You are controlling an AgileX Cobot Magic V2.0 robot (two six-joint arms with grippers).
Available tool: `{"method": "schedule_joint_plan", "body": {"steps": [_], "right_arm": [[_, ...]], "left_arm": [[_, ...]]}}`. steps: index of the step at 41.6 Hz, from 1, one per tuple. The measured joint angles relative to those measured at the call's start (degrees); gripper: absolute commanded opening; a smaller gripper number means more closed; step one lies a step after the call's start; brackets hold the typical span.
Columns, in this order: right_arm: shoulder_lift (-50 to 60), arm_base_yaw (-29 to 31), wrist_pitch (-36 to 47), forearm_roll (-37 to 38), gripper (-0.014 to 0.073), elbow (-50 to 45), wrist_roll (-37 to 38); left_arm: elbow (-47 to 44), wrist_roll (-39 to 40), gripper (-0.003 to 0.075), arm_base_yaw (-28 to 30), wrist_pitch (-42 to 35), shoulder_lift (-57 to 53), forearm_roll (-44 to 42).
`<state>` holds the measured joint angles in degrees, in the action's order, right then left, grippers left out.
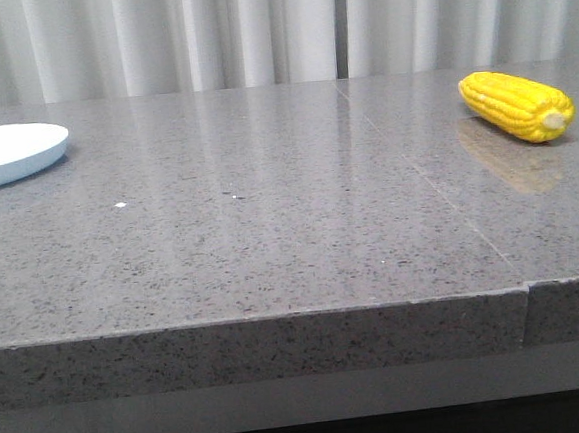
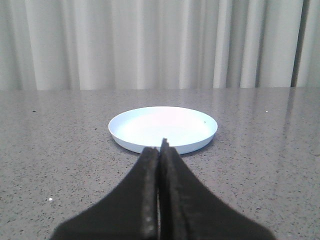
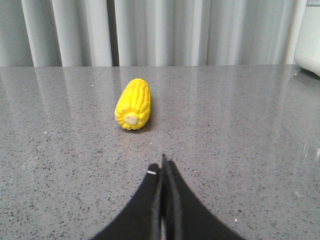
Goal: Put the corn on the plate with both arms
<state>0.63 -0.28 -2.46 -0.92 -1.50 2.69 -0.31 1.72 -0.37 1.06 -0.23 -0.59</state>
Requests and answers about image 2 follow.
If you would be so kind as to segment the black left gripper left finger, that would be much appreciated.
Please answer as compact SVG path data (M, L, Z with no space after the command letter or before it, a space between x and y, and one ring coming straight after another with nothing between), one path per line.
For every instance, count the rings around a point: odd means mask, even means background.
M156 240L157 149L146 147L126 177L102 200L63 222L53 240Z

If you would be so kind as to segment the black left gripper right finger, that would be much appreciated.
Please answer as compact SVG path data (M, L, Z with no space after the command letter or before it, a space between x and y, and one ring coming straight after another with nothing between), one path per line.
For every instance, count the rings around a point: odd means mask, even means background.
M159 154L162 240L273 240L264 226L238 213L205 187L163 139Z

